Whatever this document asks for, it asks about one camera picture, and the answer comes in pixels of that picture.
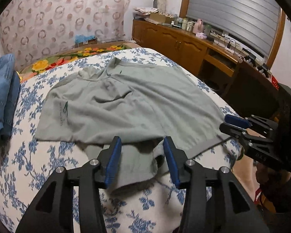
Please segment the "person's right hand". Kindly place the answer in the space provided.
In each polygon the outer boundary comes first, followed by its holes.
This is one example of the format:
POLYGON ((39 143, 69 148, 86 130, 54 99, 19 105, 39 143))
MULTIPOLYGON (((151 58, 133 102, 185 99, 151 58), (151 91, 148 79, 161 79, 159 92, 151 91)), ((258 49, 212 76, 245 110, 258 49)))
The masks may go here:
POLYGON ((291 172, 275 171, 257 164, 256 180, 266 198, 273 203, 276 212, 291 213, 291 172))

